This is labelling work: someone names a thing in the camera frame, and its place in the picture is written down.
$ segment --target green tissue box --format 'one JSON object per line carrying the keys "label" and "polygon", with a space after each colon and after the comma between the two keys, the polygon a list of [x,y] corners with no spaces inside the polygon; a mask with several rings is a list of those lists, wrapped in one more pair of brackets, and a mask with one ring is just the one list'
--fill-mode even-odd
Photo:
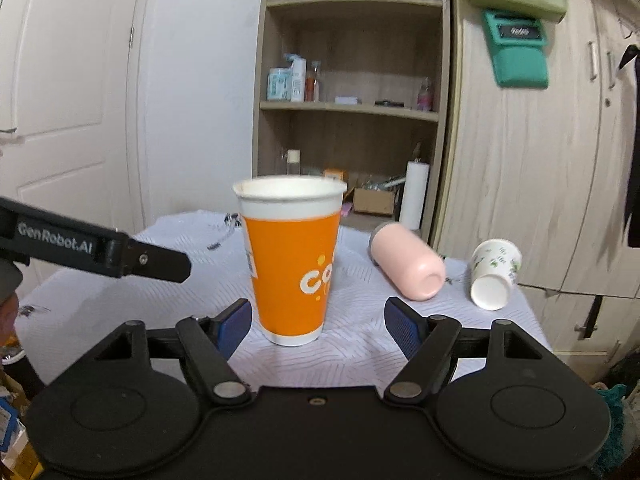
{"label": "green tissue box", "polygon": [[540,20],[502,10],[484,10],[482,18],[498,85],[547,88],[549,76],[542,51],[546,35]]}

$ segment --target pink bottle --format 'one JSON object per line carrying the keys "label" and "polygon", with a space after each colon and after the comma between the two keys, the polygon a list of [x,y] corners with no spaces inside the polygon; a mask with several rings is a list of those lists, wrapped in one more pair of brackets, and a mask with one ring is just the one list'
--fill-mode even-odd
{"label": "pink bottle", "polygon": [[444,285],[447,274],[442,258],[397,222],[382,224],[373,231],[369,253],[409,300],[428,300]]}

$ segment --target shelf board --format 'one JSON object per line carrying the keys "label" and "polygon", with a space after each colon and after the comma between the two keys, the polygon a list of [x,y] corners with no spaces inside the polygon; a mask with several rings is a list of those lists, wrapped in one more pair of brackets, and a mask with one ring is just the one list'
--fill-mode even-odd
{"label": "shelf board", "polygon": [[340,217],[340,225],[370,233],[380,224],[392,222],[393,220],[394,218],[392,216],[376,216],[351,212],[347,216]]}
{"label": "shelf board", "polygon": [[260,110],[290,110],[310,112],[346,112],[352,114],[384,115],[417,121],[438,122],[436,112],[421,112],[410,108],[395,108],[376,105],[337,105],[335,103],[292,103],[290,101],[260,101]]}
{"label": "shelf board", "polygon": [[318,18],[417,20],[442,16],[442,0],[267,0],[267,9],[293,22]]}

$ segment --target black strap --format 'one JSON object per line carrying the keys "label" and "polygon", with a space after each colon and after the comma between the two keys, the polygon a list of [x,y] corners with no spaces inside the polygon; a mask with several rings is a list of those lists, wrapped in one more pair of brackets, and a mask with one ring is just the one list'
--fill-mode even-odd
{"label": "black strap", "polygon": [[619,66],[622,68],[632,59],[636,60],[636,140],[625,200],[625,226],[631,217],[628,234],[629,247],[640,247],[640,56],[638,54],[640,54],[638,47],[628,46]]}

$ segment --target white tablecloth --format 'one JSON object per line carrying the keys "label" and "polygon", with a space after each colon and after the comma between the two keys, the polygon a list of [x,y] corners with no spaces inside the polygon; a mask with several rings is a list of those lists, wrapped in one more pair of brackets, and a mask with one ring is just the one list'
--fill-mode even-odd
{"label": "white tablecloth", "polygon": [[[207,249],[225,232],[223,215],[197,211],[161,218],[137,237],[188,253],[193,270],[181,285],[137,276],[114,280],[71,269],[54,274],[21,302],[36,312],[16,322],[40,378],[51,382],[126,320],[167,328],[187,316],[215,316],[238,298],[255,303],[241,230],[217,250]],[[391,382],[406,359],[385,329],[383,307],[386,298],[399,293],[367,256],[368,241],[366,233],[340,228],[324,332],[316,341],[297,348],[276,346],[254,322],[230,360],[243,380],[254,388],[374,384],[382,389]],[[454,317],[465,327],[489,328],[494,319],[511,319],[548,347],[519,290],[503,309],[481,310],[468,297],[466,263],[447,258],[446,264],[450,280],[442,291],[432,300],[408,304],[424,316]],[[483,362],[460,360],[455,377]],[[153,366],[182,378],[177,362],[154,360]]]}

